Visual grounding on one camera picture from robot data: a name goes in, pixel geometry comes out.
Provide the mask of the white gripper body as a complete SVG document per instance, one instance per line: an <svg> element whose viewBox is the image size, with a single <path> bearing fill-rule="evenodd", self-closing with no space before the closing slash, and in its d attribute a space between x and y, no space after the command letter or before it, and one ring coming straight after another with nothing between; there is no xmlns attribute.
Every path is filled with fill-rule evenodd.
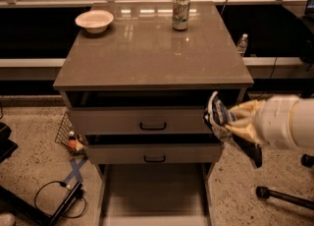
<svg viewBox="0 0 314 226"><path fill-rule="evenodd" d="M276 149L296 149L290 118L298 100L295 95L276 95L265 101L254 118L254 127L262 142Z"/></svg>

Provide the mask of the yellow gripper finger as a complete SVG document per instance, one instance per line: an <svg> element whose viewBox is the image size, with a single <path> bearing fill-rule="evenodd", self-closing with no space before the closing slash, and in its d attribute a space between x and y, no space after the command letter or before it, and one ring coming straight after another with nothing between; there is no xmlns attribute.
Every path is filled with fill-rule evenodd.
<svg viewBox="0 0 314 226"><path fill-rule="evenodd" d="M264 144L258 136L252 120L236 120L228 123L225 128L246 141L259 145Z"/></svg>
<svg viewBox="0 0 314 226"><path fill-rule="evenodd" d="M235 115L235 117L240 119L253 119L257 111L263 107L265 104L264 100L249 100L242 102L230 109L230 112Z"/></svg>

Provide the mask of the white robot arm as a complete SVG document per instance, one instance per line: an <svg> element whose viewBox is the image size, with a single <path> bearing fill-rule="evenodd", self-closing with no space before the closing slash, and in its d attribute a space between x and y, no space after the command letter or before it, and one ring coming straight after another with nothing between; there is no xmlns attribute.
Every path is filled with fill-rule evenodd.
<svg viewBox="0 0 314 226"><path fill-rule="evenodd" d="M276 149L314 148L314 99L275 95L233 107L236 120L226 125L233 134Z"/></svg>

